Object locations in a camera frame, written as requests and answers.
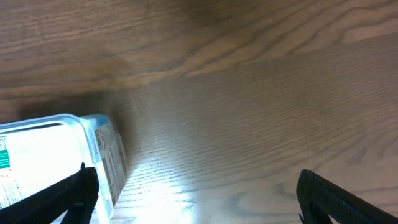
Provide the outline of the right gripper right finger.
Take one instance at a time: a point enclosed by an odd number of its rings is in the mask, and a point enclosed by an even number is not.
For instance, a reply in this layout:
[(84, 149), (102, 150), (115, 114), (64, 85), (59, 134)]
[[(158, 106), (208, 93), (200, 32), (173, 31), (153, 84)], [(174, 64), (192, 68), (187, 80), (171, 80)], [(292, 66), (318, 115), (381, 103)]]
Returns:
[(318, 174), (304, 169), (298, 179), (296, 194), (303, 224), (397, 223), (397, 217), (367, 203)]

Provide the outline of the white green medicine box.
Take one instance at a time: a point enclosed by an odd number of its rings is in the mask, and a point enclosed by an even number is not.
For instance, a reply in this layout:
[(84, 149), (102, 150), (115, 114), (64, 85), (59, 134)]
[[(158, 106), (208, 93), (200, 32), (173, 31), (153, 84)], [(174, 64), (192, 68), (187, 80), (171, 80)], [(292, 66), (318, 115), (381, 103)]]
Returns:
[(65, 125), (1, 134), (1, 208), (76, 173), (80, 143)]

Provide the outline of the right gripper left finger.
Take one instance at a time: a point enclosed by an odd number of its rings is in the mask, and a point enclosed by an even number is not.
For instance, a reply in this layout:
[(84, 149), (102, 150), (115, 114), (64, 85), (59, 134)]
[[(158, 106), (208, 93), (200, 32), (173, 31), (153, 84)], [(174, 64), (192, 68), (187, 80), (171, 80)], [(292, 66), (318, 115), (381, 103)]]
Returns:
[(88, 224), (98, 198), (96, 169), (82, 163), (77, 173), (2, 208), (1, 223), (52, 223), (64, 215), (62, 223)]

